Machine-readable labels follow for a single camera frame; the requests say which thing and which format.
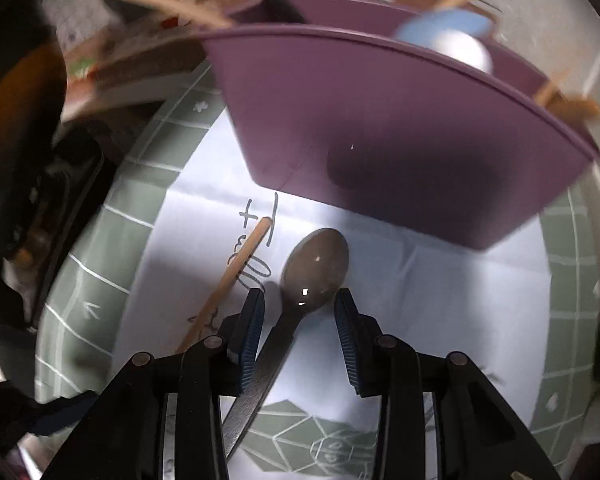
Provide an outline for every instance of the purple bin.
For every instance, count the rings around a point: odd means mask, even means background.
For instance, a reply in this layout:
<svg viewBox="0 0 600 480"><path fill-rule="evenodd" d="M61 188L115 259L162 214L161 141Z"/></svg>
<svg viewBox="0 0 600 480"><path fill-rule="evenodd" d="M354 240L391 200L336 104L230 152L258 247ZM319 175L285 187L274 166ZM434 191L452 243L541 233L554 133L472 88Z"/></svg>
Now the purple bin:
<svg viewBox="0 0 600 480"><path fill-rule="evenodd" d="M546 77L493 40L493 76L392 40L416 15L373 0L292 0L314 25L203 34L260 186L475 250L504 238L600 158L530 98Z"/></svg>

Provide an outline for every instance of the white round object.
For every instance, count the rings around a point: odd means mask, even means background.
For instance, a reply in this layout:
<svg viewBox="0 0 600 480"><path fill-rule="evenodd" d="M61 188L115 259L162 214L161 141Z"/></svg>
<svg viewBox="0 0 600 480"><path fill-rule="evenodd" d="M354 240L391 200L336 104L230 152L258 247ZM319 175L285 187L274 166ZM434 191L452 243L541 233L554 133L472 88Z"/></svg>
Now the white round object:
<svg viewBox="0 0 600 480"><path fill-rule="evenodd" d="M431 49L478 70L491 73L491 56L480 41L459 30L442 30L431 41Z"/></svg>

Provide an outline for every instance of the spoon handle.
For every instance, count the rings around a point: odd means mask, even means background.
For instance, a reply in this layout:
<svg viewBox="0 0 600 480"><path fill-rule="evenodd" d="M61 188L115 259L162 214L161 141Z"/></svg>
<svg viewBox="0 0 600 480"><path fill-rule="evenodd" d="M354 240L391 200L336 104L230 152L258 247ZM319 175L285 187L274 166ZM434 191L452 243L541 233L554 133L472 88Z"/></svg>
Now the spoon handle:
<svg viewBox="0 0 600 480"><path fill-rule="evenodd" d="M256 360L251 382L242 395L235 399L222 423L224 454L227 458L240 444L258 414L258 410L285 362L286 355L294 341L294 332L302 317L303 314L283 307L278 322L269 332Z"/></svg>

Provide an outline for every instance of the blue object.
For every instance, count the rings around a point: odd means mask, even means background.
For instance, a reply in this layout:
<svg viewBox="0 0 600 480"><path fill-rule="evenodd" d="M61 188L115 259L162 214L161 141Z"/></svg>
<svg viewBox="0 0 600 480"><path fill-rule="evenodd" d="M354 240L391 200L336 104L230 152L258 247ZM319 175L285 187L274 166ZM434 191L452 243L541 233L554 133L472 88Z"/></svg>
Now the blue object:
<svg viewBox="0 0 600 480"><path fill-rule="evenodd" d="M474 38L486 34L493 22L470 10L447 9L425 12L404 22L394 32L394 38L417 46L431 48L433 39L443 30L459 30Z"/></svg>

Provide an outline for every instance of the screw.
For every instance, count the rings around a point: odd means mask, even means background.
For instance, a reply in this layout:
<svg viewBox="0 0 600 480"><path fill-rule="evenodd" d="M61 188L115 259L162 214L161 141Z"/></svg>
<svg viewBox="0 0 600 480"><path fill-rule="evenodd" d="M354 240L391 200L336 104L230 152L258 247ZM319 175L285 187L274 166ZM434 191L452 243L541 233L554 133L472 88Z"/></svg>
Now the screw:
<svg viewBox="0 0 600 480"><path fill-rule="evenodd" d="M462 352L452 352L449 356L449 359L451 359L451 362L456 366L464 366L467 364L466 355L464 355Z"/></svg>
<svg viewBox="0 0 600 480"><path fill-rule="evenodd" d="M131 362L136 366L144 366L151 360L151 356L147 352L138 352L131 359Z"/></svg>
<svg viewBox="0 0 600 480"><path fill-rule="evenodd" d="M395 337L388 334L382 334L381 336L378 336L376 343L378 343L378 346L381 346L382 348L393 348L396 345Z"/></svg>
<svg viewBox="0 0 600 480"><path fill-rule="evenodd" d="M224 339L222 339L219 335L210 335L205 339L205 348L215 350L216 348L220 348L223 343Z"/></svg>

